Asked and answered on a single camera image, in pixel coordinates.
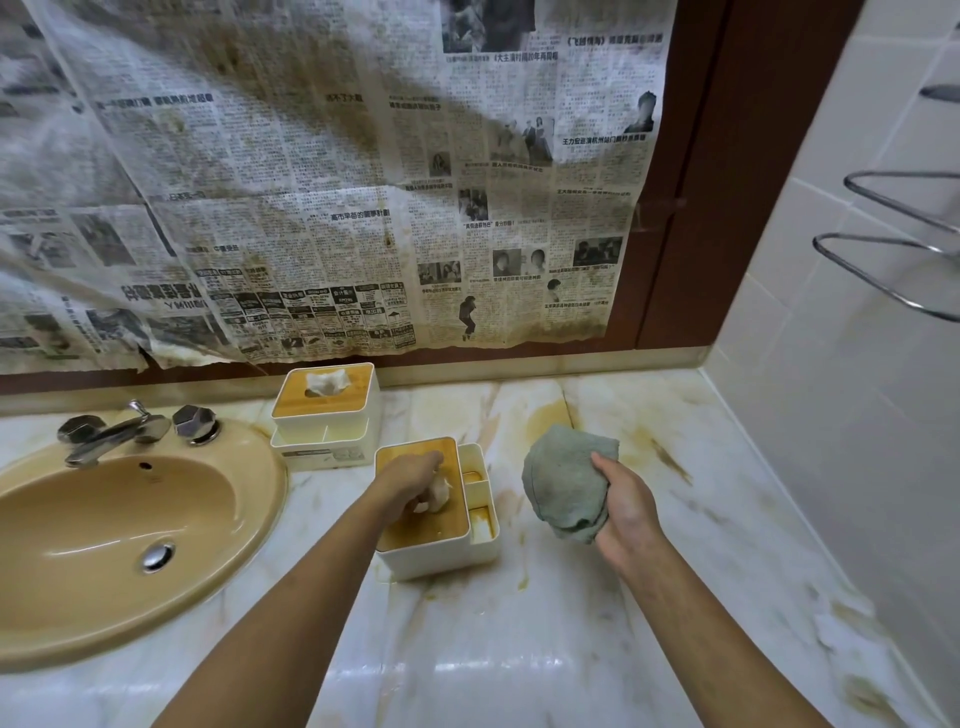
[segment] person's right hand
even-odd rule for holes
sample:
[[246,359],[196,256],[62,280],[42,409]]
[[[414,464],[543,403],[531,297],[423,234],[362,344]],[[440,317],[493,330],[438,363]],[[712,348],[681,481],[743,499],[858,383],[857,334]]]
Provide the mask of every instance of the person's right hand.
[[622,463],[592,455],[593,467],[610,482],[607,511],[610,516],[597,533],[600,553],[622,577],[644,558],[644,552],[663,538],[657,503],[643,479]]

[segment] tissue box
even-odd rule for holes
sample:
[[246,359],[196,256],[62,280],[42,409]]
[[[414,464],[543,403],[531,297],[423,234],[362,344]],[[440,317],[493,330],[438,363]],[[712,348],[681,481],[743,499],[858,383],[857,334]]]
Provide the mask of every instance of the tissue box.
[[376,470],[398,455],[431,449],[444,454],[441,473],[452,486],[450,501],[439,513],[405,513],[384,530],[377,556],[398,581],[483,564],[500,552],[500,523],[479,445],[457,446],[443,437],[384,446],[376,452]]
[[[331,397],[308,397],[307,374],[347,370],[350,386]],[[292,369],[276,396],[271,446],[292,472],[369,465],[383,415],[373,364]]]

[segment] finger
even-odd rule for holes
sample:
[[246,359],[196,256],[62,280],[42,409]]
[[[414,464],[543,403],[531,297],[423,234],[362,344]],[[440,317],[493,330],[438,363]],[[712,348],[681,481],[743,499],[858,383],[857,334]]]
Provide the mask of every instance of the finger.
[[590,460],[593,462],[593,467],[600,471],[608,480],[613,480],[615,475],[623,475],[630,472],[627,466],[618,463],[616,460],[611,460],[599,452],[592,452],[590,454]]

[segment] chrome handle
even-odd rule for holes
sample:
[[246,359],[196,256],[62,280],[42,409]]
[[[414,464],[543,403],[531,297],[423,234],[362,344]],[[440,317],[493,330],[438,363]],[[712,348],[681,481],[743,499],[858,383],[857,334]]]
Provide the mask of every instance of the chrome handle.
[[960,84],[926,85],[920,89],[920,95],[925,99],[946,101],[948,104],[960,104]]
[[872,285],[876,290],[880,291],[882,294],[888,298],[893,299],[897,303],[901,303],[908,308],[913,308],[914,310],[925,313],[927,316],[933,316],[936,319],[942,319],[944,321],[952,321],[960,323],[960,313],[950,313],[948,311],[941,311],[936,308],[930,308],[923,305],[922,303],[917,303],[912,301],[902,294],[898,293],[895,289],[888,286],[886,283],[883,283],[880,280],[877,280],[869,273],[867,273],[862,268],[858,268],[853,265],[851,262],[846,260],[840,255],[834,253],[831,250],[828,250],[824,247],[824,240],[859,240],[861,242],[867,243],[882,243],[884,245],[902,245],[906,248],[919,248],[921,250],[927,251],[928,253],[934,253],[945,257],[950,263],[954,265],[960,262],[960,254],[957,253],[948,253],[947,251],[942,251],[939,248],[934,248],[932,245],[926,245],[925,243],[918,243],[914,240],[906,240],[903,238],[897,237],[876,237],[874,235],[851,235],[844,232],[827,232],[823,235],[817,235],[813,238],[813,247],[820,255],[825,256],[828,260],[832,260],[834,263],[839,265],[845,271],[853,273],[859,279],[863,280],[866,283]]
[[942,217],[937,217],[934,214],[929,212],[924,212],[921,209],[908,205],[907,203],[902,203],[900,200],[894,200],[892,197],[887,197],[884,194],[875,192],[872,189],[864,187],[862,184],[855,182],[865,177],[877,177],[880,179],[910,179],[910,180],[960,180],[960,172],[853,172],[847,175],[843,179],[843,184],[850,192],[853,192],[861,197],[866,197],[868,200],[873,200],[878,205],[883,205],[884,207],[889,207],[895,212],[899,212],[902,215],[907,217],[912,217],[914,220],[920,220],[922,223],[927,223],[932,225],[937,230],[942,230],[945,232],[951,232],[954,235],[960,235],[960,227],[953,225],[952,223],[944,220]]
[[133,410],[140,417],[150,417],[150,413],[147,411],[147,408],[140,403],[140,400],[130,400],[127,402],[127,409]]

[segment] forearm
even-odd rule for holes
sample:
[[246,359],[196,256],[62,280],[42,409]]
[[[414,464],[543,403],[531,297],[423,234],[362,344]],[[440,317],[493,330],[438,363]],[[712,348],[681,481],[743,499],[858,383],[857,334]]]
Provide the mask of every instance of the forearm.
[[300,728],[383,528],[361,496],[214,647],[155,728]]
[[705,728],[829,728],[666,538],[626,581]]

